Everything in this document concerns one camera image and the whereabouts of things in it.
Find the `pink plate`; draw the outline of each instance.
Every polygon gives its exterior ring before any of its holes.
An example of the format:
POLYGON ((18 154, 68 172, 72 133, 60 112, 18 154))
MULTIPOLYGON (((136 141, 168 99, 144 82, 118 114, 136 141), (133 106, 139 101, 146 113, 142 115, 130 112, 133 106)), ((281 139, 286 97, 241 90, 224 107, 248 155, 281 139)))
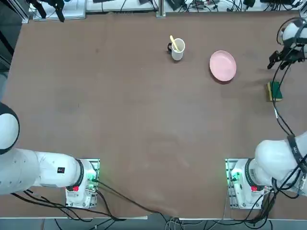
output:
POLYGON ((236 74, 236 61, 223 50, 216 51, 210 58, 211 73, 220 81, 230 81, 236 74))

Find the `cup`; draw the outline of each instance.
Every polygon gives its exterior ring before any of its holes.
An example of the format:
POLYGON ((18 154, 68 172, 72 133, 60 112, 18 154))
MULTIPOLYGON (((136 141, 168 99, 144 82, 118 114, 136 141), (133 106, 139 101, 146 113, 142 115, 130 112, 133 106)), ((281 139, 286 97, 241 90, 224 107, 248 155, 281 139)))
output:
POLYGON ((167 50, 168 50, 169 54, 172 55, 172 58, 175 61, 180 61, 183 57, 183 52, 186 48, 186 44, 184 43, 184 41, 181 38, 176 38, 175 43, 176 43, 179 51, 177 51, 175 49, 174 45, 171 42, 168 43, 167 50))

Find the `wire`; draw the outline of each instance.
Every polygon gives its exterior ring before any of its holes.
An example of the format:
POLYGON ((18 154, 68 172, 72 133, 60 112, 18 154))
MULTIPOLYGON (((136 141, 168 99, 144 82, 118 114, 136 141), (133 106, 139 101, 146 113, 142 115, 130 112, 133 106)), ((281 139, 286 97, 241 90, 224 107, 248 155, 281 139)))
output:
POLYGON ((223 1, 227 1, 227 2, 232 3, 232 4, 233 4, 233 6, 235 6, 235 7, 236 7, 236 10, 237 10, 237 11, 241 11, 241 10, 239 9, 238 5, 236 5, 236 4, 235 4, 235 1, 230 1, 230 0, 223 0, 223 1))
POLYGON ((66 206, 64 206, 64 205, 62 205, 62 204, 50 202, 47 198, 45 198, 45 197, 43 197, 43 196, 42 196, 42 198, 43 198, 44 200, 38 199, 38 198, 36 198, 36 197, 30 195, 27 191, 24 191, 24 193, 25 193, 27 196, 31 197, 31 198, 34 199, 34 200, 41 201, 41 202, 44 202, 44 203, 48 203, 48 204, 53 205, 54 207, 58 208, 61 212, 63 212, 66 216, 68 216, 69 218, 71 218, 71 219, 73 219, 73 220, 81 220, 82 222, 91 222, 91 221, 92 221, 92 219, 91 219, 91 220, 84 220, 84 219, 82 219, 81 217, 79 217, 79 216, 77 215, 77 213, 75 213, 73 210, 71 210, 70 207, 66 207, 66 206), (62 210, 62 208, 65 208, 65 209, 71 211, 71 212, 77 217, 77 219, 71 217, 67 212, 65 212, 64 210, 62 210))
POLYGON ((218 9, 217 5, 215 4, 215 1, 214 1, 214 0, 212 0, 212 2, 213 2, 213 4, 214 4, 214 9, 216 9, 217 11, 219 11, 219 9, 218 9))
POLYGON ((125 5, 126 1, 127 1, 127 0, 124 0, 124 3, 122 4, 122 6, 121 6, 121 8, 120 8, 120 11, 119 11, 119 12, 121 12, 121 11, 122 11, 122 9, 123 9, 123 7, 124 7, 124 5, 125 5))
MULTIPOLYGON (((291 48, 291 50, 285 55, 284 59, 286 59, 286 58, 289 56, 289 54, 290 54, 295 48, 296 48, 296 46, 293 47, 293 48, 291 48)), ((277 94, 275 95, 275 97, 273 96, 273 84, 274 84, 274 81, 275 81, 275 79, 276 79, 277 72, 278 72, 278 70, 280 69, 280 67, 281 67, 281 65, 282 65, 283 63, 284 63, 284 61, 281 61, 281 63, 279 64, 278 68, 277 68, 276 71, 275 71, 275 74, 274 74, 274 77, 273 77, 273 80, 272 80, 272 85, 271 85, 272 103, 273 103, 274 109, 275 109, 275 111, 276 111, 276 114, 278 115, 278 116, 276 116, 277 122, 278 122, 278 117, 279 117, 279 118, 282 120, 282 122, 285 124, 285 126, 288 128, 288 130, 290 131, 290 133, 294 135, 293 131, 292 131, 291 128, 288 126, 288 124, 285 122, 285 120, 283 119, 283 117, 280 115, 278 109, 276 108, 276 96, 277 96, 277 94)), ((285 128, 283 128, 283 126, 280 124, 280 122, 278 122, 278 124, 279 124, 280 127, 283 129, 283 131, 284 131, 287 135, 289 135, 289 133, 285 130, 285 128)))
POLYGON ((63 229, 59 226, 59 223, 57 222, 57 219, 54 219, 54 221, 56 222, 57 227, 59 228, 59 230, 63 230, 63 229))
POLYGON ((265 8, 264 11, 266 11, 270 6, 272 6, 271 3, 268 4, 267 8, 265 8))
POLYGON ((304 20, 304 19, 302 19, 301 17, 289 18, 287 21, 285 21, 285 22, 279 27, 279 29, 278 29, 278 31, 277 31, 276 42, 277 42, 278 44, 280 44, 281 46, 282 46, 283 44, 282 44, 281 42, 278 41, 279 32, 280 32, 281 28, 283 28, 283 26, 284 26, 286 23, 288 23, 288 22, 290 22, 290 21, 292 21, 292 20, 294 20, 294 19, 304 20))
POLYGON ((186 5, 186 2, 187 2, 187 0, 185 0, 185 1, 184 1, 184 3, 181 5, 181 7, 180 7, 180 9, 179 9, 179 11, 178 11, 178 12, 180 12, 180 11, 181 11, 181 9, 183 8, 183 6, 184 6, 184 5, 186 5))
POLYGON ((111 221, 111 220, 112 220, 112 219, 107 219, 107 220, 101 222, 100 224, 95 224, 94 227, 90 228, 89 230, 97 229, 98 226, 100 226, 100 225, 102 225, 102 224, 104 224, 104 223, 107 223, 107 222, 109 222, 109 221, 111 221))
POLYGON ((30 7, 30 4, 29 4, 29 9, 32 11, 32 13, 33 13, 36 17, 38 17, 38 18, 40 18, 40 19, 50 18, 50 17, 56 12, 56 10, 54 10, 53 13, 50 14, 48 17, 42 18, 41 16, 38 16, 38 15, 34 12, 34 11, 36 11, 37 9, 32 9, 32 8, 30 7))
POLYGON ((112 223, 110 223, 104 230, 107 230, 108 228, 110 228, 114 223, 115 223, 115 221, 113 221, 112 223))
POLYGON ((150 3, 151 3, 152 6, 153 6, 153 11, 154 11, 154 12, 157 12, 158 10, 155 8, 154 3, 153 3, 153 0, 149 0, 149 1, 150 1, 150 3))
POLYGON ((112 192, 114 192, 114 193, 120 195, 122 198, 124 198, 124 199, 130 201, 131 203, 133 203, 134 205, 136 205, 136 206, 138 206, 138 207, 144 209, 145 211, 160 214, 160 215, 163 217, 163 219, 165 220, 165 222, 167 222, 167 220, 165 219, 165 217, 163 216, 163 214, 162 214, 161 212, 158 212, 158 211, 155 211, 155 210, 146 208, 146 207, 144 207, 143 205, 140 205, 139 203, 137 203, 137 202, 135 202, 134 200, 131 200, 130 198, 124 196, 123 194, 119 193, 119 192, 116 191, 115 189, 111 188, 110 186, 108 186, 107 184, 105 184, 105 183, 103 183, 103 182, 101 182, 101 181, 99 181, 99 180, 92 179, 92 181, 93 181, 93 182, 96 182, 96 183, 99 183, 99 184, 101 184, 101 185, 103 185, 104 187, 110 189, 112 192))
POLYGON ((97 194, 102 198, 102 200, 104 201, 104 204, 105 204, 105 206, 106 206, 106 210, 107 210, 108 214, 110 215, 110 217, 112 218, 112 220, 114 220, 114 221, 125 221, 125 220, 126 220, 126 219, 119 219, 119 218, 113 216, 113 215, 111 214, 111 211, 110 211, 110 209, 109 209, 109 206, 107 205, 107 202, 106 202, 106 199, 105 199, 104 195, 102 195, 102 193, 101 193, 100 191, 98 191, 98 190, 96 190, 96 192, 97 192, 97 194))
MULTIPOLYGON (((50 207, 50 208, 59 208, 56 205, 56 203, 53 203, 53 202, 50 202, 51 204, 55 204, 53 206, 50 206, 50 205, 46 205, 46 204, 42 204, 42 203, 38 203, 38 202, 35 202, 35 201, 32 201, 32 200, 29 200, 29 199, 26 199, 16 193, 11 193, 13 196, 15 196, 16 198, 20 199, 20 200, 23 200, 27 203, 30 203, 30 204, 35 204, 35 205, 40 205, 40 206, 44 206, 44 207, 50 207)), ((94 210, 90 210, 90 209, 85 209, 85 208, 80 208, 80 207, 69 207, 69 209, 77 209, 77 210, 83 210, 83 211, 86 211, 86 212, 92 212, 92 213, 98 213, 98 214, 102 214, 102 215, 105 215, 105 216, 108 216, 109 215, 107 213, 104 213, 104 212, 98 212, 98 211, 94 211, 94 210)))
POLYGON ((208 224, 208 220, 206 221, 205 226, 203 226, 203 230, 206 230, 207 224, 208 224))

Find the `table surface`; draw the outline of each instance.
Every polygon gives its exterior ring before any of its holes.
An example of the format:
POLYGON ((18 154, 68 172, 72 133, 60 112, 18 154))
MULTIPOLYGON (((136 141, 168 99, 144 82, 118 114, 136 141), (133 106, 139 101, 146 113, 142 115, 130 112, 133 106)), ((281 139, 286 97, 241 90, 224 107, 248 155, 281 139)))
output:
MULTIPOLYGON (((253 157, 262 140, 285 138, 264 85, 276 69, 266 69, 269 56, 281 49, 276 32, 294 15, 111 14, 23 25, 3 101, 20 119, 17 147, 100 158, 101 180, 146 207, 222 218, 224 159, 253 157), (166 52, 170 34, 186 43, 178 63, 166 52), (236 60, 229 84, 210 74, 216 50, 236 60)), ((278 102, 296 134, 307 130, 306 71, 304 63, 291 67, 278 102)), ((63 189, 36 191, 65 202, 63 189)), ((112 194, 106 199, 115 216, 148 214, 112 194)), ((10 195, 0 203, 2 217, 62 216, 10 195)), ((280 195, 270 218, 306 219, 306 205, 307 197, 280 195)), ((104 210, 102 202, 96 210, 104 210)), ((227 206, 225 217, 246 213, 227 206)))

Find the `sponge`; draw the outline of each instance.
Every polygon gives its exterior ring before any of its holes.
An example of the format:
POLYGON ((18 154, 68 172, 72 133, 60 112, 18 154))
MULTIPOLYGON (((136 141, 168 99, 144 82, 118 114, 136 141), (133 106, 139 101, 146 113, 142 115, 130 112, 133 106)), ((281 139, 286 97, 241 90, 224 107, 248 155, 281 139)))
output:
POLYGON ((269 93, 269 100, 272 102, 273 98, 276 97, 276 101, 281 101, 283 99, 283 95, 282 92, 280 91, 280 87, 279 87, 280 83, 278 81, 274 81, 274 83, 272 83, 272 81, 268 82, 267 84, 267 90, 269 93), (273 97, 272 97, 272 91, 271 91, 271 86, 273 85, 273 97))

